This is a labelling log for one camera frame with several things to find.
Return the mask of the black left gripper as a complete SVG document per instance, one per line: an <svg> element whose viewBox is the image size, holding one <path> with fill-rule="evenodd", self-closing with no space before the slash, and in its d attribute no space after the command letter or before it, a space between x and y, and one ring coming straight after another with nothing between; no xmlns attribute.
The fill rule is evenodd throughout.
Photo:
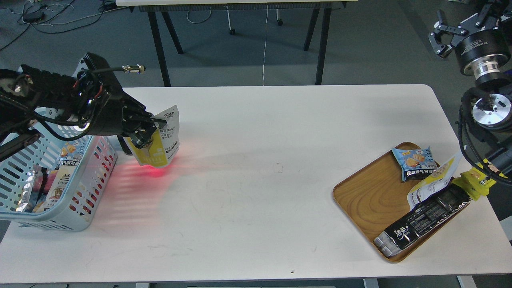
<svg viewBox="0 0 512 288"><path fill-rule="evenodd" d="M87 135L128 138L136 149L152 144L156 124L167 125L166 120L156 118L146 111L146 106L123 91L115 72L141 74L146 71L142 64L125 64L111 67L107 60L88 52L80 60L74 77L72 91L77 97L72 115Z"/></svg>

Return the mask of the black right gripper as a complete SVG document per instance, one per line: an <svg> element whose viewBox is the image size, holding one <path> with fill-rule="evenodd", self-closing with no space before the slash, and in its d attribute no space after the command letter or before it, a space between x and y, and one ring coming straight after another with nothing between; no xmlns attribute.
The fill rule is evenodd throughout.
<svg viewBox="0 0 512 288"><path fill-rule="evenodd" d="M435 32L428 35L434 53L446 58L454 49L460 73L481 76L482 63L491 62L490 71L499 71L511 58L506 37L500 27L502 18L511 17L510 2L486 2L481 10L455 26L446 22L444 11L436 13ZM442 35L454 36L454 47L442 43Z"/></svg>

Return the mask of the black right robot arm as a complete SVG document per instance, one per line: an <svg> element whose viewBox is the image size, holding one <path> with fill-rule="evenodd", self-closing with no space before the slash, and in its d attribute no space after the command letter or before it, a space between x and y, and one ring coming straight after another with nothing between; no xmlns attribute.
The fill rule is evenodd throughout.
<svg viewBox="0 0 512 288"><path fill-rule="evenodd" d="M428 35L433 52L445 58L454 53L460 73L473 76L475 87L461 98L458 120L459 145L463 157L488 179L511 185L511 75L501 68L511 60L510 48L501 29L511 20L510 0L487 0L481 10L461 23L446 23L443 11Z"/></svg>

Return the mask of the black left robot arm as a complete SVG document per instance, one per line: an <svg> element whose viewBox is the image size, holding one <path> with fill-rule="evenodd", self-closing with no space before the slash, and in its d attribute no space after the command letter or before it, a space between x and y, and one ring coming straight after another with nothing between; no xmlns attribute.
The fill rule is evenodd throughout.
<svg viewBox="0 0 512 288"><path fill-rule="evenodd" d="M22 64L18 71L1 70L1 160L36 142L40 123L55 138L74 141L86 135L128 137L141 149L166 120L123 91L117 71L141 74L140 64L110 67L91 52L76 76L51 73Z"/></svg>

